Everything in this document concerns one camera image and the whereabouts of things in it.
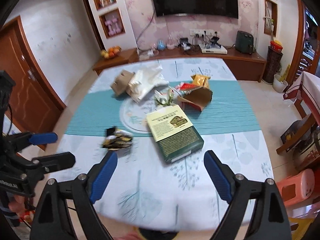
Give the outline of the person right hand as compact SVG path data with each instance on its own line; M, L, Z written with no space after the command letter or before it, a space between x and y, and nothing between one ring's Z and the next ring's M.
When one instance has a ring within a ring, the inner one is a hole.
M19 195L13 195L13 199L9 202L9 209L21 216L25 212L25 198Z

